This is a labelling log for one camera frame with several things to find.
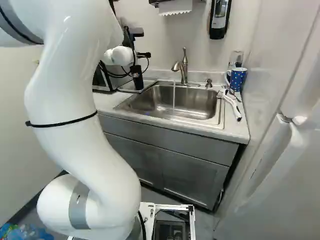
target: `gray band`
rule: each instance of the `gray band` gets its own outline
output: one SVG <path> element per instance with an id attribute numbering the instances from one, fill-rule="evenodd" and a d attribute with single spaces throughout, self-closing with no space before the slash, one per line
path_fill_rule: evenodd
<path id="1" fill-rule="evenodd" d="M 75 229 L 90 229 L 86 219 L 86 204 L 89 191 L 89 188 L 80 181 L 73 189 L 69 202 L 69 220 Z"/>
<path id="2" fill-rule="evenodd" d="M 10 0 L 0 0 L 0 28 L 14 39 L 24 44 L 44 44 L 44 41 L 34 35 L 16 15 Z"/>

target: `blue mug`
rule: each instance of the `blue mug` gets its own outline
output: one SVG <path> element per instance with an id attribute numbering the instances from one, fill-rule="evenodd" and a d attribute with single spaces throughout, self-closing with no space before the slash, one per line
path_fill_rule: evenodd
<path id="1" fill-rule="evenodd" d="M 235 67 L 225 72 L 224 80 L 227 86 L 230 87 L 230 89 L 232 89 L 234 92 L 240 92 L 246 80 L 247 74 L 248 74 L 247 68 Z"/>

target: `running water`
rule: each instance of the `running water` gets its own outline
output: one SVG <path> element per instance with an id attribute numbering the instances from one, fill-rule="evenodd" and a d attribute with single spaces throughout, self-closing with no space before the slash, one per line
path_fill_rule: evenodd
<path id="1" fill-rule="evenodd" d="M 172 112 L 175 113 L 176 106 L 176 79 L 173 80 L 173 103 L 172 103 Z"/>

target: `stainless steel sink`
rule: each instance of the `stainless steel sink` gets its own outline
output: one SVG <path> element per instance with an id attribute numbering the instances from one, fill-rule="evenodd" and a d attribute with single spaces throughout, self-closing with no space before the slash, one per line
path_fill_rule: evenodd
<path id="1" fill-rule="evenodd" d="M 176 85 L 174 93 L 172 82 L 158 81 L 145 92 L 126 99 L 115 109 L 191 125 L 223 128 L 225 108 L 224 100 L 217 98 L 219 88 L 217 85 L 209 89 L 204 85 Z"/>

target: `faucet handle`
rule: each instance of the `faucet handle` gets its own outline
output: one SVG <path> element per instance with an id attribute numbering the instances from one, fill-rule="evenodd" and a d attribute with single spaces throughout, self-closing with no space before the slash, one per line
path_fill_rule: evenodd
<path id="1" fill-rule="evenodd" d="M 204 80 L 204 82 L 205 82 L 205 88 L 206 88 L 206 89 L 213 87 L 213 85 L 212 85 L 212 80 L 211 80 L 210 78 L 206 78 L 206 79 Z"/>
<path id="2" fill-rule="evenodd" d="M 185 64 L 185 65 L 188 64 L 187 48 L 186 48 L 186 47 L 183 48 L 183 59 L 182 59 L 182 63 Z"/>

